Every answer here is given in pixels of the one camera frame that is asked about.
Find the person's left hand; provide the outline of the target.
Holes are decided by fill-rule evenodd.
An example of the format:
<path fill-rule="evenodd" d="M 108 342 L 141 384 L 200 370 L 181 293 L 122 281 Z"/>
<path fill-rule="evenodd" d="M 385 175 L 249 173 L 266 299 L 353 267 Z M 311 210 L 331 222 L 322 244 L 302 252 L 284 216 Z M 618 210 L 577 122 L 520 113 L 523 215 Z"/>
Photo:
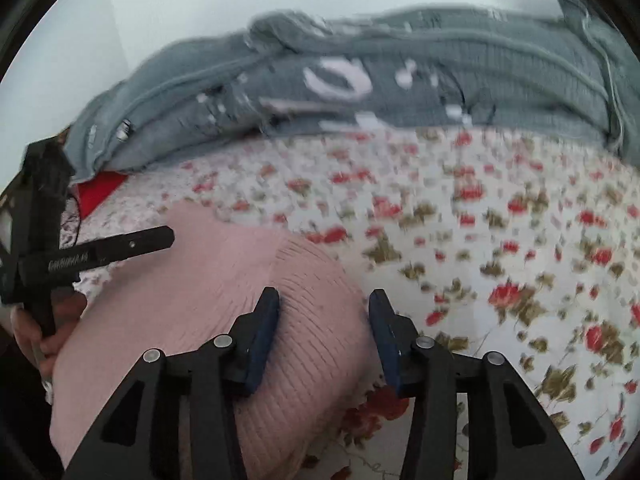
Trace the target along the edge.
<path fill-rule="evenodd" d="M 35 365 L 44 382 L 52 382 L 53 370 L 63 347 L 79 325 L 88 299 L 73 287 L 61 287 L 40 297 L 43 304 L 17 304 L 11 308 L 11 326 L 21 352 Z"/>

